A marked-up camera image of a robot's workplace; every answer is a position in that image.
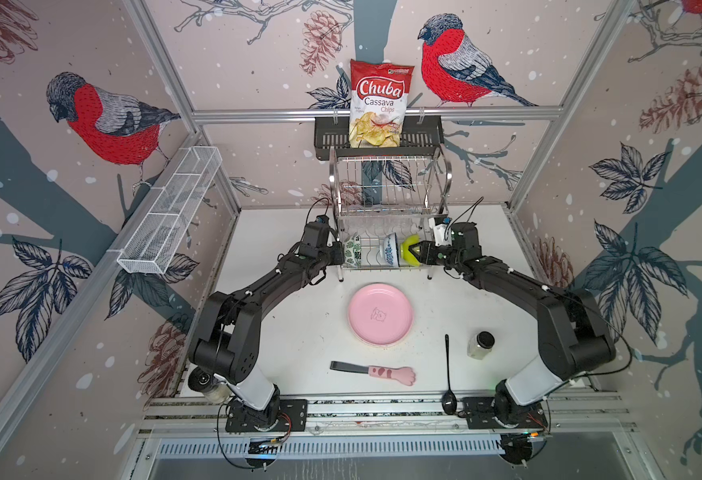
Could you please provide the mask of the pink plate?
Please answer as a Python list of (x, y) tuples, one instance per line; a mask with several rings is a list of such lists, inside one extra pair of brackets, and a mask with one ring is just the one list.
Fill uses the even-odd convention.
[(414, 324), (414, 308), (398, 288), (383, 283), (359, 289), (348, 305), (348, 322), (363, 342), (387, 347), (399, 343)]

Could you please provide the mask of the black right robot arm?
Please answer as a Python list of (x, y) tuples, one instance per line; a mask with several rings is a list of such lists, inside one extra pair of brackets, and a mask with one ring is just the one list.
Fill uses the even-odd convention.
[(591, 292), (547, 285), (484, 254), (475, 223), (454, 224), (449, 244), (423, 240), (406, 250), (419, 263), (454, 270), (476, 289), (505, 299), (536, 320), (537, 353), (495, 388), (493, 407), (500, 423), (520, 423), (569, 380), (615, 360), (610, 322)]

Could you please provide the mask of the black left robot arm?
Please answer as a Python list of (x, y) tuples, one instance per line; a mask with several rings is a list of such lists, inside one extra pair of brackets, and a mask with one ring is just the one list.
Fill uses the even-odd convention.
[(328, 268), (343, 263), (337, 231), (328, 216), (317, 216), (274, 269), (233, 293), (208, 297), (188, 347), (189, 361), (223, 380), (246, 407), (270, 412), (278, 403), (278, 389), (257, 366), (263, 320), (288, 296), (321, 283)]

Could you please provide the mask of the blue white floral bowl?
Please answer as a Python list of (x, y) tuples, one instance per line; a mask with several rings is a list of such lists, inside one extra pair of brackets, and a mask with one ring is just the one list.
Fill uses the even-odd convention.
[(395, 233), (385, 236), (381, 241), (380, 254), (386, 266), (393, 268), (398, 268), (400, 266), (398, 241)]

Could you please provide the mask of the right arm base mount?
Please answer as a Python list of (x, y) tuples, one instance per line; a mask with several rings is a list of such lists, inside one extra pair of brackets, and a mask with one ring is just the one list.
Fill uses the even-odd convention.
[(512, 466), (527, 466), (547, 447), (550, 409), (542, 402), (517, 406), (490, 397), (465, 397), (457, 416), (470, 430), (517, 430), (500, 433), (500, 458)]

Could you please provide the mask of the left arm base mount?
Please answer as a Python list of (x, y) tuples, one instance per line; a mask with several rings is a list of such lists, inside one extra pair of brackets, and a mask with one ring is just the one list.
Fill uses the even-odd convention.
[(280, 399), (258, 411), (239, 400), (223, 408), (227, 433), (288, 433), (303, 432), (308, 417), (306, 399)]

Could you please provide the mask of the green leaf pattern bowl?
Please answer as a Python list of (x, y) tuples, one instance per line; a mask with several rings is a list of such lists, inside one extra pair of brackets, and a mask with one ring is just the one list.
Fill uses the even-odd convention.
[(358, 234), (351, 235), (344, 242), (344, 266), (351, 269), (362, 266), (362, 245), (361, 237)]

